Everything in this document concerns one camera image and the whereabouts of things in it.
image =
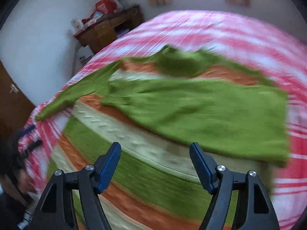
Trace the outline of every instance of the wooden desk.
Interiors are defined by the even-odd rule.
[[[130,30],[144,22],[140,7],[133,6],[112,15],[104,15],[97,23],[74,35],[82,46],[89,45],[94,54],[117,39],[115,28],[122,25]]]

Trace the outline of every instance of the brown door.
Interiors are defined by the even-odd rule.
[[[0,61],[0,138],[21,129],[34,108]]]

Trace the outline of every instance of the pink plaid bedsheet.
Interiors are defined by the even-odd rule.
[[[165,44],[184,51],[210,49],[251,68],[261,69],[288,92],[287,126],[291,154],[287,167],[278,169],[275,174],[271,199],[280,228],[290,229],[307,205],[306,45],[256,19],[213,11],[172,11],[143,23],[105,47],[61,91],[123,56],[152,55]],[[38,138],[44,143],[26,164],[39,193],[46,185],[48,159],[68,121],[71,108],[44,122],[35,122],[34,117],[56,96],[33,110],[27,125],[34,123],[37,129],[24,137],[19,145],[23,149]]]

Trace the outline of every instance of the wall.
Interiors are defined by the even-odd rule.
[[[307,41],[307,24],[291,0],[251,0],[251,7],[230,5],[225,0],[172,0],[167,6],[150,6],[148,0],[127,1],[139,3],[147,20],[170,10],[227,11],[267,21]]]
[[[0,60],[38,105],[71,78],[79,47],[70,21],[90,16],[99,0],[20,0],[0,30]]]

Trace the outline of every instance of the silver bolt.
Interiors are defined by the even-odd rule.
[[[256,176],[257,175],[256,171],[253,171],[253,170],[250,170],[248,173],[250,174],[250,176]]]
[[[56,176],[59,176],[59,175],[62,174],[62,170],[56,170],[56,171],[54,172],[54,174],[55,174]]]
[[[225,171],[226,170],[226,167],[224,165],[218,165],[217,169],[219,171]]]
[[[92,165],[92,164],[86,165],[85,169],[88,170],[88,171],[91,171],[91,170],[94,169],[94,165]]]

